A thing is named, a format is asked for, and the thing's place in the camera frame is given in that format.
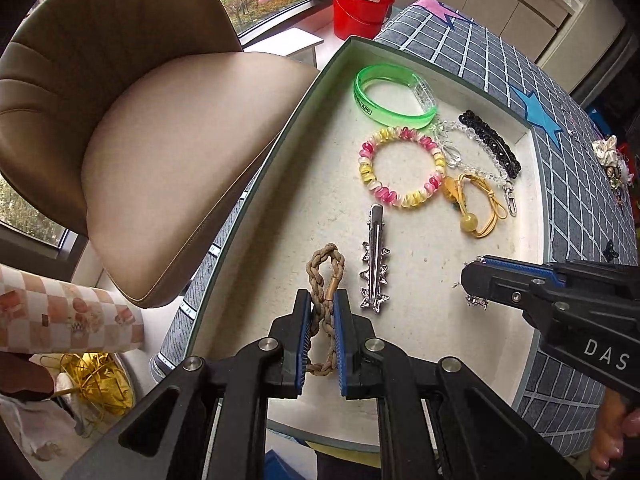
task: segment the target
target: bucket handle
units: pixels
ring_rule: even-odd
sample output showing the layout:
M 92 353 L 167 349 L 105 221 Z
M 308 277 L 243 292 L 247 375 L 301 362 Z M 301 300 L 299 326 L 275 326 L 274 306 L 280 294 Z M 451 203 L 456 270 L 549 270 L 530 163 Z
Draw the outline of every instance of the bucket handle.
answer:
M 352 16 L 350 13 L 348 13 L 347 10 L 343 6 L 341 6 L 341 4 L 340 4 L 340 2 L 338 0 L 334 0 L 334 2 L 336 3 L 336 5 L 338 5 L 338 7 L 340 7 L 342 9 L 342 12 L 344 12 L 352 20 L 355 20 L 356 22 L 361 23 L 363 25 L 369 25 L 369 26 L 375 27 L 377 25 L 382 25 L 385 22 L 384 18 L 382 19 L 382 22 L 380 22 L 380 23 L 363 22 L 361 19 L 356 18 L 355 16 Z

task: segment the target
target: green plastic wristband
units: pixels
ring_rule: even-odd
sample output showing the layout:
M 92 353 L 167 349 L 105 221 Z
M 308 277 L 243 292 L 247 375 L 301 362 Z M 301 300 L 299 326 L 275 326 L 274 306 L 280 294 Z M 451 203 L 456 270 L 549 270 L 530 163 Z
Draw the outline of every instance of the green plastic wristband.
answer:
M 398 114 L 373 102 L 365 94 L 365 90 L 372 81 L 376 80 L 392 81 L 409 87 L 424 113 L 421 115 Z M 438 105 L 427 82 L 403 66 L 377 64 L 363 68 L 358 72 L 353 83 L 353 97 L 365 114 L 385 126 L 408 126 L 420 129 L 429 124 L 438 111 Z

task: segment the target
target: screw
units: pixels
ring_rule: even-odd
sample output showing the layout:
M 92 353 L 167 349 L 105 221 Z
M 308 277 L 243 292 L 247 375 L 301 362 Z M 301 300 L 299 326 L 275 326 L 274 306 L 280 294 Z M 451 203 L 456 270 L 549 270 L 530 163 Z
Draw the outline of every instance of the screw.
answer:
M 269 350 L 273 350 L 274 348 L 278 347 L 278 340 L 274 339 L 273 337 L 265 337 L 263 339 L 260 339 L 260 341 L 258 341 L 258 348 L 260 350 L 264 350 L 265 352 L 268 352 Z
M 189 372 L 194 372 L 198 368 L 202 366 L 202 359 L 197 355 L 192 355 L 191 357 L 187 357 L 182 364 L 182 368 Z
M 453 374 L 460 371 L 460 368 L 462 368 L 462 363 L 455 357 L 445 357 L 442 360 L 442 368 L 444 371 Z
M 385 342 L 377 337 L 372 337 L 364 342 L 364 348 L 370 352 L 380 352 L 385 347 Z

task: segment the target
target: pink and yellow beaded bracelet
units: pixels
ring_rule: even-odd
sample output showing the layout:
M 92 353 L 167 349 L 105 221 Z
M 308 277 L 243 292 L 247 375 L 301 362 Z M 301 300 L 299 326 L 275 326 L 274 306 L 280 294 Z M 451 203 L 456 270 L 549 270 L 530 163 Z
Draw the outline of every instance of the pink and yellow beaded bracelet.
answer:
M 376 175 L 373 173 L 373 155 L 380 144 L 390 140 L 412 140 L 433 155 L 436 170 L 428 177 L 423 189 L 417 189 L 406 194 L 399 194 L 387 186 L 383 186 L 376 178 Z M 382 128 L 380 131 L 374 133 L 370 139 L 363 143 L 358 162 L 360 163 L 360 177 L 363 183 L 366 184 L 367 189 L 371 190 L 380 202 L 396 207 L 416 207 L 426 202 L 440 187 L 440 184 L 447 174 L 447 163 L 437 143 L 427 134 L 409 129 L 406 126 Z

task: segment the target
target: yellow hair tie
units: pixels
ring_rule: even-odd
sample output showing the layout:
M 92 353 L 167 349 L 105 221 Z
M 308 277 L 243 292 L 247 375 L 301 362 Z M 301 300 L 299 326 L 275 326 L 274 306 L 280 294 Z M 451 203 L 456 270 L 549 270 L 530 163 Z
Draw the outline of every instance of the yellow hair tie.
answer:
M 478 231 L 478 217 L 473 213 L 469 213 L 466 210 L 466 199 L 463 192 L 464 181 L 469 180 L 478 189 L 484 191 L 489 199 L 491 206 L 491 217 L 486 225 Z M 443 182 L 443 193 L 447 200 L 453 203 L 457 203 L 462 218 L 460 219 L 460 229 L 465 233 L 469 233 L 476 238 L 483 238 L 494 230 L 495 225 L 498 223 L 498 219 L 504 220 L 507 218 L 507 210 L 498 202 L 495 198 L 494 190 L 489 187 L 484 178 L 480 178 L 472 173 L 463 173 L 457 179 L 453 179 L 450 176 L 445 177 Z

